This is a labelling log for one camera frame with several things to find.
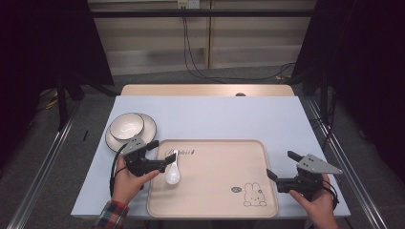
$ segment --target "wall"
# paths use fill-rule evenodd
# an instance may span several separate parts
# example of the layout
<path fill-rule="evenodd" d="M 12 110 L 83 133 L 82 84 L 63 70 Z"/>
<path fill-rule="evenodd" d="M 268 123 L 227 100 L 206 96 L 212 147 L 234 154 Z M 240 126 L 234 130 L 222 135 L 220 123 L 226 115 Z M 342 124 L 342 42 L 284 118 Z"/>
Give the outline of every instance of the wall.
<path fill-rule="evenodd" d="M 313 9 L 314 0 L 201 0 L 202 9 Z M 177 1 L 89 0 L 92 10 L 176 9 Z M 184 70 L 181 18 L 97 18 L 113 75 Z M 199 69 L 295 62 L 309 18 L 187 18 Z"/>

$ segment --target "beige tray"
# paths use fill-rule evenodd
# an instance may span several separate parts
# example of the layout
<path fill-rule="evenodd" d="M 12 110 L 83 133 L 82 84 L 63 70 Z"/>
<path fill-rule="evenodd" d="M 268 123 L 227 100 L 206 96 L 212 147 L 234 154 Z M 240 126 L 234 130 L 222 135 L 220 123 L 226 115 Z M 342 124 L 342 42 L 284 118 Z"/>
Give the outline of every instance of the beige tray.
<path fill-rule="evenodd" d="M 278 210 L 267 159 L 257 140 L 164 140 L 158 159 L 179 150 L 181 180 L 151 181 L 148 211 L 159 218 L 271 218 Z"/>

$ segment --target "white table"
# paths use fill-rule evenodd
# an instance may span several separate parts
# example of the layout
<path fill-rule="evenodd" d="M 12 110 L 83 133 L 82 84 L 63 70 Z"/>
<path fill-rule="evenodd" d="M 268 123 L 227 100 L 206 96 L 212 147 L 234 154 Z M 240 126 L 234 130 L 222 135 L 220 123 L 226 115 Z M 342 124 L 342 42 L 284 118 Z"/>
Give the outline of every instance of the white table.
<path fill-rule="evenodd" d="M 144 113 L 152 116 L 158 126 L 157 140 L 165 139 L 257 139 L 267 151 L 271 170 L 278 177 L 294 177 L 296 162 L 287 157 L 292 150 L 302 156 L 313 154 L 325 159 L 309 125 L 298 97 L 295 96 L 118 96 L 106 128 L 119 115 Z M 147 154 L 153 158 L 156 150 Z M 72 216 L 84 219 L 98 217 L 109 196 L 109 178 L 114 153 L 105 143 L 104 135 Z M 337 217 L 350 214 L 346 201 L 336 184 L 340 203 Z M 129 218 L 151 219 L 146 204 L 149 184 L 129 204 Z M 279 211 L 274 219 L 302 219 L 307 214 L 289 194 L 277 194 Z"/>

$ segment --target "white bowl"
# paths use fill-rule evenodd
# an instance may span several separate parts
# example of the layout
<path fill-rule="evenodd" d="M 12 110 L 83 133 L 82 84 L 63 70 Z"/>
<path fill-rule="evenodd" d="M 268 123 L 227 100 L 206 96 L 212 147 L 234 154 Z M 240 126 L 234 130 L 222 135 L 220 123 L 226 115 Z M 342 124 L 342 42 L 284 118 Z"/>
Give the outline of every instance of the white bowl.
<path fill-rule="evenodd" d="M 147 114 L 137 114 L 143 119 L 143 129 L 139 133 L 139 137 L 147 144 L 151 142 L 156 135 L 157 126 L 152 117 Z M 105 142 L 107 146 L 114 152 L 118 152 L 118 150 L 129 142 L 129 139 L 121 140 L 115 138 L 111 134 L 111 125 L 108 127 L 107 131 L 105 132 Z"/>
<path fill-rule="evenodd" d="M 110 133 L 111 126 L 108 127 L 107 131 L 105 132 L 105 142 L 107 146 L 114 152 L 118 152 L 118 150 L 129 142 L 129 140 L 119 140 L 113 137 Z"/>
<path fill-rule="evenodd" d="M 157 127 L 154 119 L 147 114 L 138 114 L 143 119 L 143 130 L 139 133 L 140 138 L 147 144 L 156 135 Z"/>
<path fill-rule="evenodd" d="M 119 140 L 127 140 L 143 129 L 143 119 L 134 113 L 122 114 L 118 116 L 110 126 L 110 133 Z"/>

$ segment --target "ceramic spoon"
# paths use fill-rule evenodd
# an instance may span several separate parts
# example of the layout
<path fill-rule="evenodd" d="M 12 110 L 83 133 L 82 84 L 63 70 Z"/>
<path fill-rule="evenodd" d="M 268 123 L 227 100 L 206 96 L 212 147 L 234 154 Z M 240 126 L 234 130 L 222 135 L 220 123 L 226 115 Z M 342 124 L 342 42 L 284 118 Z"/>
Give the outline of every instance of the ceramic spoon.
<path fill-rule="evenodd" d="M 172 163 L 169 172 L 166 175 L 166 182 L 168 184 L 176 184 L 180 180 L 180 172 L 177 165 L 178 150 L 175 150 L 173 154 L 176 154 L 176 160 Z"/>

